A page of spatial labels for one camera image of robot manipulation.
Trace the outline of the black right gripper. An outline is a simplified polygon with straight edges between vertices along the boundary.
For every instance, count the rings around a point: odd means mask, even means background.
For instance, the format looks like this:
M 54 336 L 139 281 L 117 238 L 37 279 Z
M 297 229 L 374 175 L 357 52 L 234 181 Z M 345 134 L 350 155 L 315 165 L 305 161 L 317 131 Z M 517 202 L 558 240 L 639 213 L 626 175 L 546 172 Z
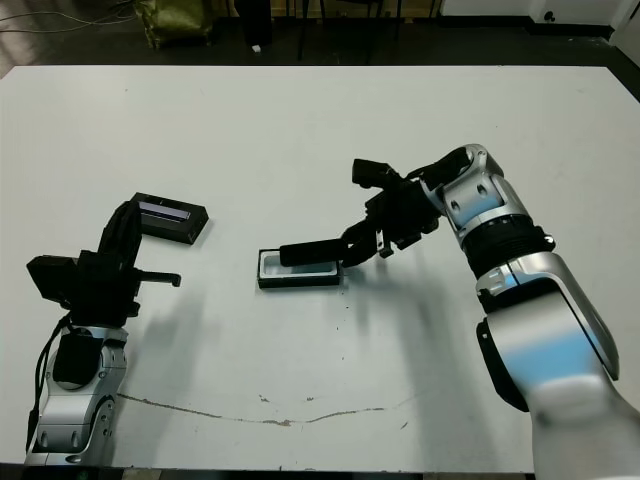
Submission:
M 341 235 L 350 245 L 341 260 L 344 268 L 360 265 L 376 254 L 387 258 L 393 254 L 393 245 L 404 250 L 438 228 L 441 213 L 419 180 L 402 177 L 387 163 L 355 159 L 352 182 L 380 192 L 365 203 L 365 220 Z M 373 243 L 359 243 L 370 240 Z

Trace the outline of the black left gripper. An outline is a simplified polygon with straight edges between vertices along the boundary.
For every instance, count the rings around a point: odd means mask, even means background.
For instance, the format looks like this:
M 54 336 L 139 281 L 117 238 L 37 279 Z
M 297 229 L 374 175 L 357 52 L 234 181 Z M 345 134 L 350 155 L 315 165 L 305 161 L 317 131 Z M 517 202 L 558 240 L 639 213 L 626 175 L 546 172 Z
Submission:
M 123 325 L 139 313 L 135 297 L 143 282 L 180 285 L 177 273 L 135 267 L 141 240 L 139 203 L 123 202 L 103 229 L 98 253 L 37 256 L 27 270 L 44 299 L 70 312 L 72 324 Z

